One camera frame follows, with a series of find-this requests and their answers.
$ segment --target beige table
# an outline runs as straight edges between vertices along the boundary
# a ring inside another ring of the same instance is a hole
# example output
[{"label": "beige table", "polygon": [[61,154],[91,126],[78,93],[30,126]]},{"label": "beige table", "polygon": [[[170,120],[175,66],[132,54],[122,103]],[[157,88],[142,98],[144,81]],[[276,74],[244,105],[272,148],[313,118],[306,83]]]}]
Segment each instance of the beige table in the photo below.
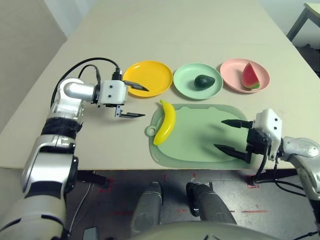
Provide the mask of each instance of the beige table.
[{"label": "beige table", "polygon": [[[138,61],[156,60],[173,71],[191,62],[219,67],[230,58],[247,58],[268,70],[271,83],[255,94],[224,88],[203,101],[183,97],[174,86],[153,98],[129,97],[124,111],[146,114],[138,119],[115,119],[114,109],[86,104],[83,128],[77,136],[80,169],[163,169],[151,158],[144,134],[160,99],[173,104],[232,105],[248,119],[272,108],[284,122],[284,135],[320,141],[319,79],[255,0],[241,4],[236,0],[183,1],[183,6],[182,1],[140,0],[126,1],[124,7],[121,2],[125,1],[100,2],[45,69],[0,135],[1,167],[24,166],[45,123],[56,82],[75,63],[97,56],[115,60],[124,70]],[[232,14],[226,16],[226,10]],[[248,28],[239,30],[240,22]],[[102,79],[110,79],[114,67],[96,64]],[[87,83],[96,81],[88,72],[83,77]],[[292,165],[281,162],[279,168]]]}]

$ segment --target green plate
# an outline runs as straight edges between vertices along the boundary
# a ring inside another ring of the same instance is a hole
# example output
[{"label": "green plate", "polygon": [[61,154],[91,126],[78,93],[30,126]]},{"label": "green plate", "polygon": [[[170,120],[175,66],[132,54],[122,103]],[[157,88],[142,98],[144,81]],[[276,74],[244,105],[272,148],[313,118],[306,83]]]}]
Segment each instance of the green plate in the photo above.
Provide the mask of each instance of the green plate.
[{"label": "green plate", "polygon": [[239,109],[217,104],[173,104],[173,107],[175,126],[164,143],[153,144],[164,119],[162,107],[155,111],[144,131],[149,137],[150,154],[158,164],[183,169],[250,168],[250,164],[228,156],[214,146],[222,144],[240,152],[246,151],[248,129],[221,123],[226,119],[247,120]]},{"label": "green plate", "polygon": [[[205,90],[199,90],[194,85],[198,75],[213,77],[215,83]],[[173,83],[180,93],[196,100],[209,99],[217,95],[224,86],[220,73],[212,66],[202,63],[189,63],[179,67],[174,73]]]}]

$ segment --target banana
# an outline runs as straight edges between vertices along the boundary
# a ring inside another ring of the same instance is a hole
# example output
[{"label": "banana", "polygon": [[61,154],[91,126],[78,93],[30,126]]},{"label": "banana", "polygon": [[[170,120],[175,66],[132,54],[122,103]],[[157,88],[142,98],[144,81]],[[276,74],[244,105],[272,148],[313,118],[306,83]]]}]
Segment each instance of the banana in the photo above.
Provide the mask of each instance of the banana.
[{"label": "banana", "polygon": [[176,110],[174,106],[163,100],[160,100],[160,102],[164,111],[164,119],[153,140],[153,144],[156,146],[162,144],[169,137],[176,123]]}]

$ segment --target plate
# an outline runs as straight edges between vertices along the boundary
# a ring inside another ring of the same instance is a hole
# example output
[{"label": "plate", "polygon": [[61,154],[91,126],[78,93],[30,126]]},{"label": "plate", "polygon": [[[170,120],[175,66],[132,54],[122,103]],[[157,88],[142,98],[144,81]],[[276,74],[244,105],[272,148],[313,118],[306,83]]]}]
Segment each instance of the plate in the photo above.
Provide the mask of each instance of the plate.
[{"label": "plate", "polygon": [[173,75],[169,67],[158,61],[141,61],[130,66],[123,75],[123,80],[141,84],[149,91],[129,87],[129,93],[138,97],[154,97],[162,94],[171,84]]},{"label": "plate", "polygon": [[[215,82],[211,87],[199,90],[194,85],[198,75],[213,77]],[[212,66],[202,63],[189,63],[179,67],[174,73],[173,83],[180,93],[196,100],[209,99],[218,94],[224,86],[220,73]]]},{"label": "plate", "polygon": [[[248,89],[244,87],[241,82],[242,72],[249,61],[251,62],[254,72],[260,82],[260,87],[258,89]],[[263,66],[244,58],[234,58],[225,61],[220,67],[220,74],[227,86],[245,94],[260,92],[270,83],[269,73]]]}]

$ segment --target green cutting board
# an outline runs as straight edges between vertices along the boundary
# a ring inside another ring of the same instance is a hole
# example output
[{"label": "green cutting board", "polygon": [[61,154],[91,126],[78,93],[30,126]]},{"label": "green cutting board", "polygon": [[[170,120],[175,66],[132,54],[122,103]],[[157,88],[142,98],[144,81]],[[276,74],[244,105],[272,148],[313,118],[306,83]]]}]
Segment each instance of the green cutting board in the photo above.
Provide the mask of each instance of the green cutting board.
[{"label": "green cutting board", "polygon": [[245,152],[248,129],[234,128],[221,121],[226,119],[247,120],[237,108],[213,104],[173,104],[176,122],[166,141],[153,144],[160,128],[164,111],[161,108],[153,114],[151,124],[145,129],[149,137],[152,158],[160,165],[170,168],[192,169],[243,169],[250,164],[228,156],[214,144],[227,145]]}]

